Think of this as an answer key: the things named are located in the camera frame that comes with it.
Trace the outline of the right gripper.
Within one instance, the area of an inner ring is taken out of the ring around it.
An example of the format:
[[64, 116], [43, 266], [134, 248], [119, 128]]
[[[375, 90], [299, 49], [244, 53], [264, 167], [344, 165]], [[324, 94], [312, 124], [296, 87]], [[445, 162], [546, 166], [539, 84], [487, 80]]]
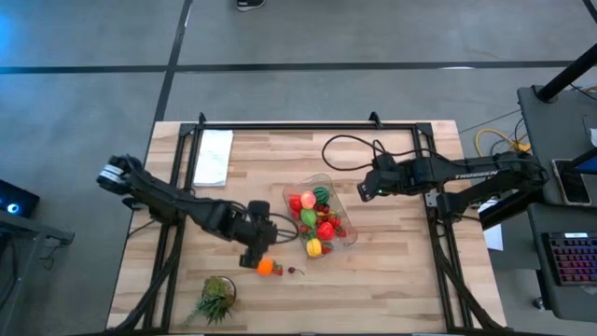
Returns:
[[379, 169], [367, 172], [364, 181], [356, 187], [362, 202], [369, 202], [378, 196], [413, 194], [410, 183], [403, 174]]

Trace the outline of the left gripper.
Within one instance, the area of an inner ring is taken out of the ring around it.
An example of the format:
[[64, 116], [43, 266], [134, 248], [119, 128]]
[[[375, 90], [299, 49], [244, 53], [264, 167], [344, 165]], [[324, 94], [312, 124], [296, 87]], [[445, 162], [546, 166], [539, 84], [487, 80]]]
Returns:
[[270, 219], [270, 208], [269, 204], [229, 205], [218, 226], [223, 239], [247, 247], [239, 259], [243, 268], [256, 269], [261, 256], [277, 242], [278, 229]]

